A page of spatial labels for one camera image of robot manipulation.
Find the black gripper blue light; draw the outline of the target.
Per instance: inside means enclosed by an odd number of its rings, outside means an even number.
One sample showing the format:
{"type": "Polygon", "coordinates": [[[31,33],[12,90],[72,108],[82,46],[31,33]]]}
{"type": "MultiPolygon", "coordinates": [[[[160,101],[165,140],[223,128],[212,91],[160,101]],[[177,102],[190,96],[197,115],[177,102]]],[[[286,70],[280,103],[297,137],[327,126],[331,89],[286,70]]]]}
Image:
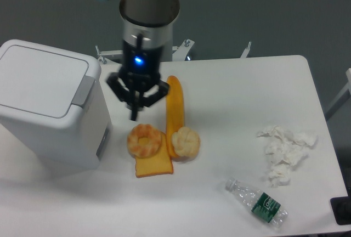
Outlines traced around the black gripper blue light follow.
{"type": "Polygon", "coordinates": [[[138,112],[149,108],[169,92],[169,84],[161,81],[159,73],[163,46],[144,49],[123,41],[122,67],[119,72],[112,72],[106,79],[107,85],[119,101],[131,109],[131,92],[137,91],[138,112]],[[156,86],[156,91],[145,96],[145,92],[156,86]]]}

